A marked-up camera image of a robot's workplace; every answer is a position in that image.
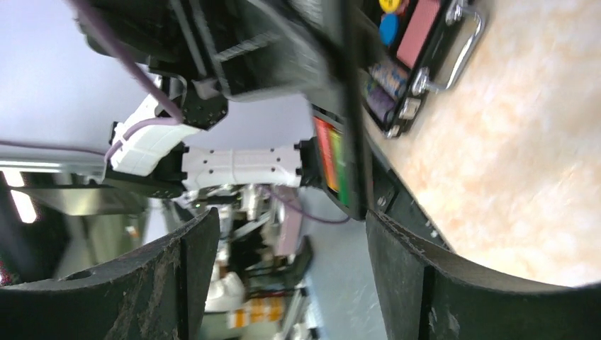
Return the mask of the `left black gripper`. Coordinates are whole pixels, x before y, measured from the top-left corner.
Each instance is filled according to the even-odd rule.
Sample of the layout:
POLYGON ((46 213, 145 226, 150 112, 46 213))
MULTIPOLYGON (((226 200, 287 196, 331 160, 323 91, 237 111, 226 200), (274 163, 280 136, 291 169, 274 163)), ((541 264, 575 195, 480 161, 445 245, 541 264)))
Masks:
POLYGON ((343 85, 346 1, 170 1, 199 79, 226 98, 296 92, 334 101, 343 85))

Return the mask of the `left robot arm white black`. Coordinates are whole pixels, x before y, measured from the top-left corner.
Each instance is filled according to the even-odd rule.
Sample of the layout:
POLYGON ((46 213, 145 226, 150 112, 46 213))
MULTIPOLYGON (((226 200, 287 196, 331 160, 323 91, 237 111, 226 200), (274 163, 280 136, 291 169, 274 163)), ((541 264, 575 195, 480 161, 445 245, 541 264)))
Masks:
POLYGON ((97 53, 150 91, 113 126, 104 181, 156 198, 222 184, 321 187, 315 138, 251 150, 190 147, 232 101, 333 89, 338 1, 78 1, 97 53))

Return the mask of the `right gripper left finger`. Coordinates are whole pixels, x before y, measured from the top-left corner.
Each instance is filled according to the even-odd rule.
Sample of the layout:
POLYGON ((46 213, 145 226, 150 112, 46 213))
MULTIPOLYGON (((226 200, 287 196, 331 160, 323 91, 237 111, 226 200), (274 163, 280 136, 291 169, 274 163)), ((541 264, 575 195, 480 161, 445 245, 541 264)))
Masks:
POLYGON ((61 279, 1 289, 2 339, 197 339, 220 219, 172 233, 61 279))

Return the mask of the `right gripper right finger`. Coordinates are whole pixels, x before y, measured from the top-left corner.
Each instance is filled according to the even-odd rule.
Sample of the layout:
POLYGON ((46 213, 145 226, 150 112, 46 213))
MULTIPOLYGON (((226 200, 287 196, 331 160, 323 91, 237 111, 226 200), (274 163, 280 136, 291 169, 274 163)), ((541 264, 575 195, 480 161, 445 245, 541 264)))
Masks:
POLYGON ((369 256, 389 339, 599 339, 600 285, 527 280, 476 264, 371 211, 369 256))

